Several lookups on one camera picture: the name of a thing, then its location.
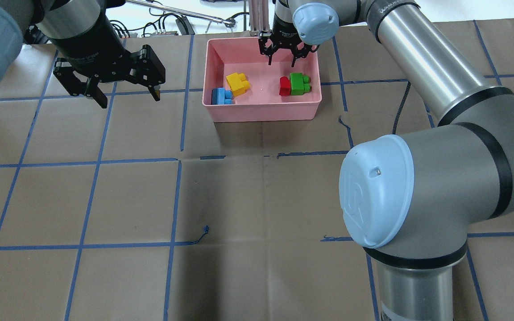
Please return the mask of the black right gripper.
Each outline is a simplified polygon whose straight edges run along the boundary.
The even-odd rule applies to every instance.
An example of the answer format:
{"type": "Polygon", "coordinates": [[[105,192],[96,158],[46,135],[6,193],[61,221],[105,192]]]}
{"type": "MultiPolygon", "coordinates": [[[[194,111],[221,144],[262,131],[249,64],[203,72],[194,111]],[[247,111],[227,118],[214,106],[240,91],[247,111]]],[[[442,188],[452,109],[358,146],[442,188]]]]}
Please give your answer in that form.
{"type": "Polygon", "coordinates": [[[275,13],[271,31],[259,31],[258,45],[261,55],[268,58],[268,65],[273,62],[273,55],[278,49],[290,49],[292,53],[291,67],[296,61],[306,58],[309,53],[318,51],[320,45],[306,44],[298,36],[292,22],[287,22],[275,13]]]}

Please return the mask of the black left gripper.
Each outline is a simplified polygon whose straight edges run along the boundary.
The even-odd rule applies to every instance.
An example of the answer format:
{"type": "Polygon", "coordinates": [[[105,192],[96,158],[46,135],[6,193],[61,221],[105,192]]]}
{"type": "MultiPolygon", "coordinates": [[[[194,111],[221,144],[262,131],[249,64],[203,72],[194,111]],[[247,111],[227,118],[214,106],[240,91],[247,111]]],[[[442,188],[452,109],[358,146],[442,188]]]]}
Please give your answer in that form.
{"type": "Polygon", "coordinates": [[[146,87],[156,102],[161,100],[165,66],[150,45],[128,52],[108,18],[97,18],[88,30],[61,39],[61,54],[63,59],[55,61],[53,75],[73,97],[83,95],[107,108],[108,98],[98,84],[127,81],[146,87]],[[87,81],[81,81],[75,72],[88,77],[87,81]]]}

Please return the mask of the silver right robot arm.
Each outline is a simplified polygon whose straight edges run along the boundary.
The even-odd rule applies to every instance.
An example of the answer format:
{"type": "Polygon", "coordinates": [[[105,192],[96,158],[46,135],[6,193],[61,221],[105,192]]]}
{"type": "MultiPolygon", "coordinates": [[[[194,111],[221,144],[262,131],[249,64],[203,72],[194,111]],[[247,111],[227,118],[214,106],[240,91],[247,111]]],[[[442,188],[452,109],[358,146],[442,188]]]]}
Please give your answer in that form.
{"type": "Polygon", "coordinates": [[[470,224],[514,211],[514,92],[493,86],[413,0],[276,0],[271,57],[288,31],[308,53],[366,22],[432,114],[434,128],[382,136],[347,153],[340,206],[376,262],[382,321],[451,321],[452,267],[470,224]]]}

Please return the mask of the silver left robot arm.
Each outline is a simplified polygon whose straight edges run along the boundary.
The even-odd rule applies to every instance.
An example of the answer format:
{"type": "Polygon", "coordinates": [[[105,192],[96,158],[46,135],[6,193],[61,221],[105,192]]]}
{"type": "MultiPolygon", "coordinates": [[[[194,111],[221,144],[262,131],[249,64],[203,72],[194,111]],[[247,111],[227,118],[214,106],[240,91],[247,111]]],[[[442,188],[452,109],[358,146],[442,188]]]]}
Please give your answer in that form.
{"type": "Polygon", "coordinates": [[[29,26],[36,26],[61,56],[52,72],[73,97],[83,95],[100,107],[108,99],[100,83],[127,81],[160,100],[166,70],[150,45],[127,51],[106,11],[124,0],[0,0],[0,82],[18,57],[29,26]]]}

